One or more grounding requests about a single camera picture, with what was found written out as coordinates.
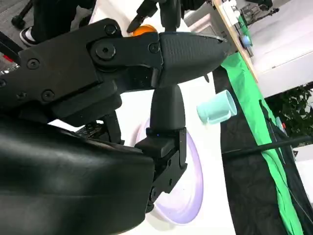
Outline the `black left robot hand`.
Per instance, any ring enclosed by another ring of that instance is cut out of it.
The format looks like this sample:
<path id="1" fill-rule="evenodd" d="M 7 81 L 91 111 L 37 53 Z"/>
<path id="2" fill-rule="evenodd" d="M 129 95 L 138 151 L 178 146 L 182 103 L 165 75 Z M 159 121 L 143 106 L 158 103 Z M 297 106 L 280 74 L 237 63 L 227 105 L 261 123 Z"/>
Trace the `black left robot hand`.
<path id="1" fill-rule="evenodd" d="M 127 28 L 128 33 L 137 30 L 146 18 L 151 18 L 160 9 L 161 25 L 165 31 L 175 32 L 180 27 L 181 3 L 179 0 L 144 0 L 137 9 L 137 15 Z"/>

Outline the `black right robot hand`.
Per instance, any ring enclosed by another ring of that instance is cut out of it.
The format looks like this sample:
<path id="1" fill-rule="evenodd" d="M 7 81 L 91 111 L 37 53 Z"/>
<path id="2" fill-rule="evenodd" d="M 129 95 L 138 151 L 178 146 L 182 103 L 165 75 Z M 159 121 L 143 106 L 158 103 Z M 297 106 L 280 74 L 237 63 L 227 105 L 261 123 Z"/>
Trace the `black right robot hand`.
<path id="1" fill-rule="evenodd" d="M 179 84 L 226 39 L 123 37 L 103 19 L 19 52 L 0 82 L 0 231 L 112 235 L 139 225 L 187 169 Z"/>

